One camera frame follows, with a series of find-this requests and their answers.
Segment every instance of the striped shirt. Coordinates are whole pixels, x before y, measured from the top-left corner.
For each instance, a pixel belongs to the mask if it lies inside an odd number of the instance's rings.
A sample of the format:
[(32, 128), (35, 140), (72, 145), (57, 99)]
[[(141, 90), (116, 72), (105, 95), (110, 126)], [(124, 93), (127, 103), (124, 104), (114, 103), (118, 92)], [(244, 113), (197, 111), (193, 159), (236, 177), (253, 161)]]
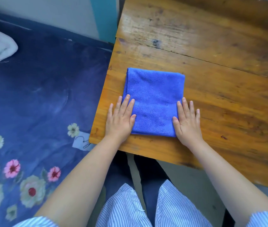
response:
[[(15, 227), (58, 227), (46, 217), (34, 217), (22, 221)], [(104, 205), (96, 227), (152, 227), (144, 212), (135, 190), (124, 184)], [(212, 226), (194, 204), (169, 181), (159, 189), (156, 227), (208, 227)], [(268, 226), (268, 212), (258, 212), (251, 216), (248, 227)]]

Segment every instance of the forearm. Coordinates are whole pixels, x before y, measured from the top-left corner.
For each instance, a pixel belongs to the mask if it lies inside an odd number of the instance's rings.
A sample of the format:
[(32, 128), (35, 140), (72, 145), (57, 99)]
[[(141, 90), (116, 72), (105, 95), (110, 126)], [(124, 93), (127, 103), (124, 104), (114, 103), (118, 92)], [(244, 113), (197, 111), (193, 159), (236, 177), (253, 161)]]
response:
[(59, 226), (85, 226), (120, 143), (105, 137), (63, 180), (35, 216)]
[(206, 142), (198, 143), (190, 150), (202, 164), (237, 225), (246, 225), (255, 212), (268, 211), (268, 197)]

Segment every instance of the pink flower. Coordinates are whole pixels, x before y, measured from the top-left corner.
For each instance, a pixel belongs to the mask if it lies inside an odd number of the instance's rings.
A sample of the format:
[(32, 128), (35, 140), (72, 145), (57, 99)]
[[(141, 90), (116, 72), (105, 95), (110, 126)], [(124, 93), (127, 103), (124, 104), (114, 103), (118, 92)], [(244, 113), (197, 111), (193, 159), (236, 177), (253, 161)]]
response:
[(7, 162), (3, 172), (6, 174), (6, 178), (15, 178), (20, 171), (20, 164), (17, 159), (13, 159)]
[(50, 172), (48, 172), (48, 180), (49, 182), (56, 182), (60, 177), (61, 171), (59, 167), (55, 166), (50, 169)]

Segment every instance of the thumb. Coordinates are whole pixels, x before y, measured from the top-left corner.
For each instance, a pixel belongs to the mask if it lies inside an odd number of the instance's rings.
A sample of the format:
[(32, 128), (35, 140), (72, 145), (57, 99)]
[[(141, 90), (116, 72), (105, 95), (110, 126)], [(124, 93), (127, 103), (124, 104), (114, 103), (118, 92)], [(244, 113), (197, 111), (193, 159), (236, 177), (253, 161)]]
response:
[(175, 116), (173, 116), (172, 121), (173, 121), (173, 126), (174, 126), (174, 129), (175, 129), (175, 133), (176, 134), (180, 134), (181, 133), (181, 129), (180, 129), (180, 123), (179, 123), (178, 118), (176, 118)]
[(131, 127), (131, 130), (133, 129), (133, 126), (134, 126), (134, 123), (135, 123), (135, 118), (136, 118), (136, 115), (131, 115), (130, 117), (130, 127)]

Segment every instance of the finger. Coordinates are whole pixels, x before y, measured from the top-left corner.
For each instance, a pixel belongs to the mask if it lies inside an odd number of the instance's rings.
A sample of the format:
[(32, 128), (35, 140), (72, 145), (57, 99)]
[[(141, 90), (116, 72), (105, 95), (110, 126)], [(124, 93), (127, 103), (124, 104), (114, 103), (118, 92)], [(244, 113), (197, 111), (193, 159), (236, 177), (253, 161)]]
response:
[(110, 104), (108, 114), (107, 114), (107, 120), (112, 117), (112, 110), (113, 110), (113, 103)]
[(194, 103), (190, 101), (190, 113), (195, 117)]
[(179, 121), (180, 122), (184, 121), (185, 120), (185, 113), (183, 112), (180, 101), (177, 101), (177, 113), (178, 113)]
[(180, 123), (175, 116), (172, 118), (172, 122), (173, 122), (176, 135), (181, 134)]
[(185, 117), (186, 118), (191, 117), (190, 110), (189, 110), (189, 107), (188, 107), (188, 103), (187, 103), (187, 100), (185, 99), (185, 97), (182, 98), (182, 108), (183, 108), (183, 111), (185, 113)]
[(196, 110), (196, 122), (198, 126), (200, 127), (200, 110), (199, 109)]
[(117, 103), (116, 103), (116, 107), (115, 107), (114, 112), (113, 112), (113, 115), (118, 114), (118, 111), (120, 110), (120, 106), (121, 106), (121, 100), (122, 100), (122, 97), (119, 96), (118, 100), (117, 100)]
[(130, 127), (131, 127), (131, 130), (133, 129), (133, 126), (135, 124), (135, 118), (136, 118), (136, 115), (131, 115), (130, 117)]
[(129, 99), (130, 99), (130, 95), (128, 94), (128, 95), (125, 96), (125, 99), (122, 102), (122, 105), (120, 107), (120, 110), (119, 110), (118, 114), (120, 114), (122, 116), (124, 115), (125, 110), (127, 109), (127, 106), (128, 106), (128, 103), (129, 103)]
[(131, 99), (129, 105), (127, 106), (127, 109), (125, 110), (125, 114), (124, 116), (126, 117), (130, 117), (133, 111), (133, 107), (134, 107), (134, 103), (135, 103), (135, 99)]

